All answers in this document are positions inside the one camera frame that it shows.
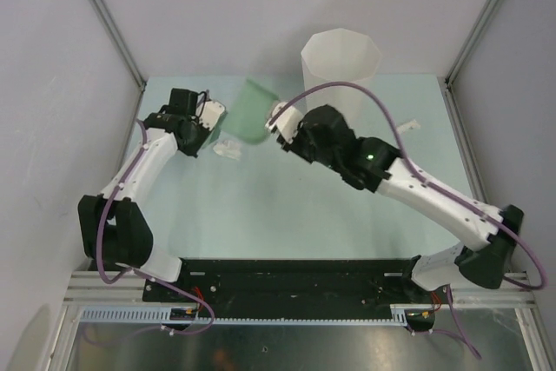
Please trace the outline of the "green hand brush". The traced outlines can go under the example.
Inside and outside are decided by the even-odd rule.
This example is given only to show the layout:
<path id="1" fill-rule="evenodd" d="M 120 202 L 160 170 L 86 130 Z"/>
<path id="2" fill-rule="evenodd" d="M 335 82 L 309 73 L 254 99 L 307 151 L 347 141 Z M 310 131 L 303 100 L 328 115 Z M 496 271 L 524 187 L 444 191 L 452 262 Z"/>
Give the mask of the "green hand brush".
<path id="1" fill-rule="evenodd" d="M 221 134 L 222 134 L 222 125 L 224 124 L 226 118 L 228 116 L 228 112 L 224 111 L 220 116 L 219 119 L 216 123 L 216 125 L 214 126 L 214 129 L 211 131 L 210 136 L 208 137 L 207 140 L 207 145 L 211 145 L 212 143 L 216 142 Z"/>

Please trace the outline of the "green dustpan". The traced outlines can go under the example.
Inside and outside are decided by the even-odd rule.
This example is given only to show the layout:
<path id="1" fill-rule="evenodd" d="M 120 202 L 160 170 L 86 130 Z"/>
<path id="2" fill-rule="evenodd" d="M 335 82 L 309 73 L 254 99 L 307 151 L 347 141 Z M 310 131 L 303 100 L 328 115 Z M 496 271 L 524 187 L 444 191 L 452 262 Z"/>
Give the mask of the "green dustpan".
<path id="1" fill-rule="evenodd" d="M 222 130 L 249 145 L 265 142 L 269 134 L 265 125 L 279 101 L 273 91 L 247 79 L 229 108 Z"/>

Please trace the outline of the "white plastic waste bin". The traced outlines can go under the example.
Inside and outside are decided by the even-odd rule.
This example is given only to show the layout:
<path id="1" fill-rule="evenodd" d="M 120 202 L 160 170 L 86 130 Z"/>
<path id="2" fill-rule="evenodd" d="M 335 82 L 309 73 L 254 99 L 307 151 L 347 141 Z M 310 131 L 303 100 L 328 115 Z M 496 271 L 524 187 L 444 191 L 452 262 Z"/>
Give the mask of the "white plastic waste bin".
<path id="1" fill-rule="evenodd" d="M 338 28 L 312 35 L 301 51 L 305 89 L 330 82 L 363 87 L 380 66 L 382 54 L 370 36 Z M 330 105 L 353 124 L 361 113 L 363 94 L 348 87 L 329 87 L 305 98 L 308 110 Z"/>

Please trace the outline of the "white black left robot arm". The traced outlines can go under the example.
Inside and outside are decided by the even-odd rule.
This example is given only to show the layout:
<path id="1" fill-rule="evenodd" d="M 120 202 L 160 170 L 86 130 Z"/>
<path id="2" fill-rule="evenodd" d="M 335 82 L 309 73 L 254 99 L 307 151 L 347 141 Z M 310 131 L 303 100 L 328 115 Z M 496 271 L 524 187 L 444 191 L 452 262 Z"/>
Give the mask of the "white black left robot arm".
<path id="1" fill-rule="evenodd" d="M 181 259 L 156 245 L 142 206 L 164 166 L 178 153 L 197 157 L 225 114 L 207 91 L 173 88 L 168 103 L 136 122 L 140 141 L 116 176 L 98 194 L 81 198 L 84 252 L 105 283 L 119 280 L 106 273 L 117 266 L 161 280 L 162 292 L 173 301 L 190 295 L 192 281 L 181 273 Z"/>

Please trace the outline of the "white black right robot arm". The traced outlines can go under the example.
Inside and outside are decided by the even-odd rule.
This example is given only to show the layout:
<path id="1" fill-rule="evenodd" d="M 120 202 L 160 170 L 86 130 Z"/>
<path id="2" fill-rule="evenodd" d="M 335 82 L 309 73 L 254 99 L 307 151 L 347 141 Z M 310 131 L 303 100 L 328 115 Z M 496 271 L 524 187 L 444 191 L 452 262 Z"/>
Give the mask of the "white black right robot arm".
<path id="1" fill-rule="evenodd" d="M 411 172 L 399 149 L 377 137 L 358 137 L 343 115 L 324 105 L 302 114 L 290 108 L 278 118 L 279 142 L 287 152 L 337 173 L 354 189 L 392 198 L 422 213 L 446 229 L 459 244 L 437 254 L 419 255 L 410 262 L 400 291 L 410 302 L 421 302 L 441 286 L 471 282 L 497 289 L 505 278 L 524 213 L 467 197 L 422 169 Z"/>

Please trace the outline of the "white paper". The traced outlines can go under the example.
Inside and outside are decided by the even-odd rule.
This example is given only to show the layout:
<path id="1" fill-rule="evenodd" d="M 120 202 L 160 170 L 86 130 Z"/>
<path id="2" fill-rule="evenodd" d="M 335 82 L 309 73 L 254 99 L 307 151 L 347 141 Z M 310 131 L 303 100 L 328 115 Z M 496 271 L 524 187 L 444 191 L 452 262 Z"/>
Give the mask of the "white paper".
<path id="1" fill-rule="evenodd" d="M 216 142 L 213 151 L 219 156 L 236 161 L 240 161 L 242 157 L 242 145 L 229 139 Z"/>
<path id="2" fill-rule="evenodd" d="M 410 121 L 407 121 L 407 122 L 404 122 L 404 123 L 398 125 L 396 127 L 396 131 L 399 134 L 403 134 L 403 133 L 406 133 L 410 130 L 416 130 L 416 129 L 420 129 L 420 128 L 421 128 L 421 126 L 420 126 L 419 122 L 416 119 L 412 119 Z"/>

